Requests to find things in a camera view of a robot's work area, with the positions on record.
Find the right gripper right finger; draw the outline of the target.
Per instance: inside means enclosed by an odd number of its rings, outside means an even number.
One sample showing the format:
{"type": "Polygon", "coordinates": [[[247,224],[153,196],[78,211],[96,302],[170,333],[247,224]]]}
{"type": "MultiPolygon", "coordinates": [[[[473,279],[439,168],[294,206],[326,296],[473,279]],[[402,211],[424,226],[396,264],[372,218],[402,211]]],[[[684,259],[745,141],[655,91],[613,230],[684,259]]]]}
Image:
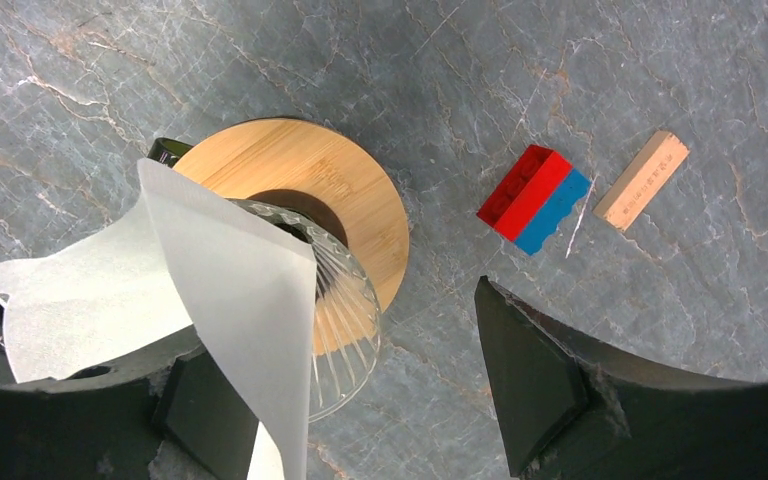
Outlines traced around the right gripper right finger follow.
{"type": "Polygon", "coordinates": [[[514,478],[768,479],[768,381],[628,353],[487,277],[474,302],[514,478]]]}

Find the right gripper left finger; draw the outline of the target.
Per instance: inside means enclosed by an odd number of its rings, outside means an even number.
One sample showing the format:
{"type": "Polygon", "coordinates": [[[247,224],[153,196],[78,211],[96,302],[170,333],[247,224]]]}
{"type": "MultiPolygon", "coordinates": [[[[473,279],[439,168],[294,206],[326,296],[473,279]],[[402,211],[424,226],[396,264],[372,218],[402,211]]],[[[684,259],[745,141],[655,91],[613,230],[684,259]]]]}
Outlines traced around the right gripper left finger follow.
{"type": "Polygon", "coordinates": [[[63,380],[7,384],[0,479],[244,479],[258,428],[193,328],[63,380]]]}

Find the white paper filter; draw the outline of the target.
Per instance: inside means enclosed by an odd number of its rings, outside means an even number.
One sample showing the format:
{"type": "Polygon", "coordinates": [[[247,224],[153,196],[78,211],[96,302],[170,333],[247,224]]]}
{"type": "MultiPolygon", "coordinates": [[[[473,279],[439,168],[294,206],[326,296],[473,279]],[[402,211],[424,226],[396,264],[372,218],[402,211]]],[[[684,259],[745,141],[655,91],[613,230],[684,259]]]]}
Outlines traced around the white paper filter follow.
{"type": "Polygon", "coordinates": [[[244,479],[306,475],[316,263],[311,247],[150,159],[118,221],[0,263],[10,384],[63,380],[185,328],[258,428],[244,479]]]}

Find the clear glass dripper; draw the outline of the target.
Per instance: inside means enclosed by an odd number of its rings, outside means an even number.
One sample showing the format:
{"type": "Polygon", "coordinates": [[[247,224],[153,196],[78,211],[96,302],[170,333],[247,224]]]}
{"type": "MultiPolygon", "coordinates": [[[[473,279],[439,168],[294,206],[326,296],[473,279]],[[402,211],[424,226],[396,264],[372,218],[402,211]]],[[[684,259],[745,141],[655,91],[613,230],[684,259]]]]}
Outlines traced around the clear glass dripper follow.
{"type": "Polygon", "coordinates": [[[381,348],[381,307],[371,280],[349,249],[309,217],[255,200],[236,206],[307,241],[317,262],[309,421],[353,399],[368,382],[381,348]]]}

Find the wooden ring holder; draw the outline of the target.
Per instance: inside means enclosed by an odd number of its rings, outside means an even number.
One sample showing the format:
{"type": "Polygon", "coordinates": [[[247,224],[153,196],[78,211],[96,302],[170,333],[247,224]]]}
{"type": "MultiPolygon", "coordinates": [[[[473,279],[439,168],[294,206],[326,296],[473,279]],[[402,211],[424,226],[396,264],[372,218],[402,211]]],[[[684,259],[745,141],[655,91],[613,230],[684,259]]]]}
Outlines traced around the wooden ring holder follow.
{"type": "Polygon", "coordinates": [[[305,120],[250,120],[196,144],[174,169],[220,196],[306,214],[359,261],[381,309],[396,297],[409,258],[406,211],[387,173],[348,137],[305,120]]]}

